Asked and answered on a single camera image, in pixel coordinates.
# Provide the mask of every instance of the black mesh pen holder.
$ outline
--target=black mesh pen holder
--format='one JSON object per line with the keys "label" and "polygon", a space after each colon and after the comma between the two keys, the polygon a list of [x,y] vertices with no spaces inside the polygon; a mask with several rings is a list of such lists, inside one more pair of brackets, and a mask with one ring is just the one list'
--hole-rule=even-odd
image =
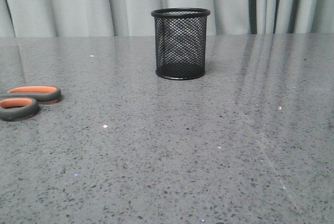
{"label": "black mesh pen holder", "polygon": [[152,11],[156,24],[156,74],[166,79],[195,79],[205,74],[207,16],[203,8]]}

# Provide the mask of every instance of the table surface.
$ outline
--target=table surface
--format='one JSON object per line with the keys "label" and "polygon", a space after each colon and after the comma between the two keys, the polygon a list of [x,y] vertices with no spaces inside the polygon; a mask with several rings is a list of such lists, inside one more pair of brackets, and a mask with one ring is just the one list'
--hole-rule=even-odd
{"label": "table surface", "polygon": [[333,223],[334,34],[207,38],[166,80],[154,37],[0,39],[0,223]]}

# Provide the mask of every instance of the scissor handle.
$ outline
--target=scissor handle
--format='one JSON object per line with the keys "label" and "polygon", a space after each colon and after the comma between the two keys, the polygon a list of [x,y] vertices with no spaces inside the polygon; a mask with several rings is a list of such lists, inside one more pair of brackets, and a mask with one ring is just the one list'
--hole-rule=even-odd
{"label": "scissor handle", "polygon": [[34,98],[9,98],[0,100],[0,119],[17,120],[37,113],[39,109]]}
{"label": "scissor handle", "polygon": [[40,102],[51,102],[59,100],[61,90],[53,86],[25,86],[16,87],[7,92],[6,97],[29,97]]}

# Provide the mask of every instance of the curtain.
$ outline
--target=curtain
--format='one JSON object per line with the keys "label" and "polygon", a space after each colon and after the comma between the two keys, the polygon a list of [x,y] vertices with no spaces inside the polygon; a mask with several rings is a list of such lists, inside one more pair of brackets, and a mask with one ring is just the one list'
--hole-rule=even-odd
{"label": "curtain", "polygon": [[167,7],[210,9],[208,34],[334,32],[334,0],[0,0],[0,37],[152,36]]}

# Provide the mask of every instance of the pen holder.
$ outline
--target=pen holder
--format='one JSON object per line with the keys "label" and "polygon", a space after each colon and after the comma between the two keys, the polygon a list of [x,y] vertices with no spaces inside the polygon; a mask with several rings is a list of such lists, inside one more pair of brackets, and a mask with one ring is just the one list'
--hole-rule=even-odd
{"label": "pen holder", "polygon": [[205,74],[207,16],[203,8],[152,11],[156,27],[156,74],[165,79],[195,79]]}

